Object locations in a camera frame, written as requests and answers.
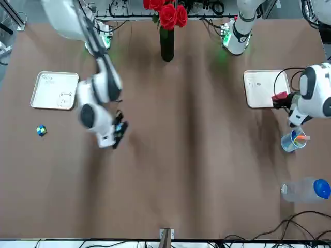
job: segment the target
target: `plastic bottle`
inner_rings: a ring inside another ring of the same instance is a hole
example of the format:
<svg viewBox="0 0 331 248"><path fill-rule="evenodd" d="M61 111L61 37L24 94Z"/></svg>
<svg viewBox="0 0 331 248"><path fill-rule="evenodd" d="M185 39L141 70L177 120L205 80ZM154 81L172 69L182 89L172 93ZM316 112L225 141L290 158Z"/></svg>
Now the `plastic bottle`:
<svg viewBox="0 0 331 248"><path fill-rule="evenodd" d="M280 192L288 202L316 203L329 199L331 188L324 179L306 177L297 182L283 183Z"/></svg>

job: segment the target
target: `brown table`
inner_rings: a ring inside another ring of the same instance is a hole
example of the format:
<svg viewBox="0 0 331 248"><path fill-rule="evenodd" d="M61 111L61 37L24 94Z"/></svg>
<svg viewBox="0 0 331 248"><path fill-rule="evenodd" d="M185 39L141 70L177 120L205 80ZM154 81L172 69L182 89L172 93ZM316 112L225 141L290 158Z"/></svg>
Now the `brown table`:
<svg viewBox="0 0 331 248"><path fill-rule="evenodd" d="M331 121L308 122L312 140L285 153L286 112L250 109L243 88L245 70L322 62L318 32L304 20L258 21L239 57L211 37L201 21L176 28L175 57L165 63L151 21L118 30L110 53L130 127L112 151L97 147L76 111L29 105L40 71L95 72L84 44L48 24L18 33L0 91L0 236L151 239L169 227L178 239L252 238L296 212L331 214L330 201L294 205L279 194L285 180L331 181ZM331 224L313 214L297 221L314 235ZM304 237L290 228L287 238Z"/></svg>

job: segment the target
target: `white tray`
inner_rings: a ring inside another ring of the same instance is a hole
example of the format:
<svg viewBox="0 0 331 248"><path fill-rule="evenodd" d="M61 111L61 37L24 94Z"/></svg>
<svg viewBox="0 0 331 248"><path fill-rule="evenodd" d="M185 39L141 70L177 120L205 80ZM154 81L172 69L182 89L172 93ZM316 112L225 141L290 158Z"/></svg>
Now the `white tray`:
<svg viewBox="0 0 331 248"><path fill-rule="evenodd" d="M281 70L245 71L244 84L247 104L253 109L273 107L271 97L274 95L274 82ZM289 94L290 87L285 72L277 78L275 85L276 94L281 92Z"/></svg>
<svg viewBox="0 0 331 248"><path fill-rule="evenodd" d="M30 105L40 109L69 110L73 107L78 75L42 71L38 74Z"/></svg>

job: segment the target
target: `black vase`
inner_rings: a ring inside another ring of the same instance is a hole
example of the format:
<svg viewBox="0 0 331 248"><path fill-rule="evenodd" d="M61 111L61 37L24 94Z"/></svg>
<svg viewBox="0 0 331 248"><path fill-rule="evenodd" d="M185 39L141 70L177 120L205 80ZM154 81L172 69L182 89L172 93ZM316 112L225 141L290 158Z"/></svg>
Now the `black vase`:
<svg viewBox="0 0 331 248"><path fill-rule="evenodd" d="M165 30L160 27L161 56L165 62L172 61L175 49L175 30Z"/></svg>

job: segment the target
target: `rubik's cube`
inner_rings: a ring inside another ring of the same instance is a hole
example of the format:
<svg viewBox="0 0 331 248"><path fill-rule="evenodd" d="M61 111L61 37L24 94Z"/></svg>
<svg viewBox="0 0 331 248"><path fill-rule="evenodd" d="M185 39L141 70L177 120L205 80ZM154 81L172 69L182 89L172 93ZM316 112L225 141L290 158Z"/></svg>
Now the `rubik's cube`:
<svg viewBox="0 0 331 248"><path fill-rule="evenodd" d="M46 127L44 125L40 125L37 127L37 133L39 136L43 137L47 133Z"/></svg>

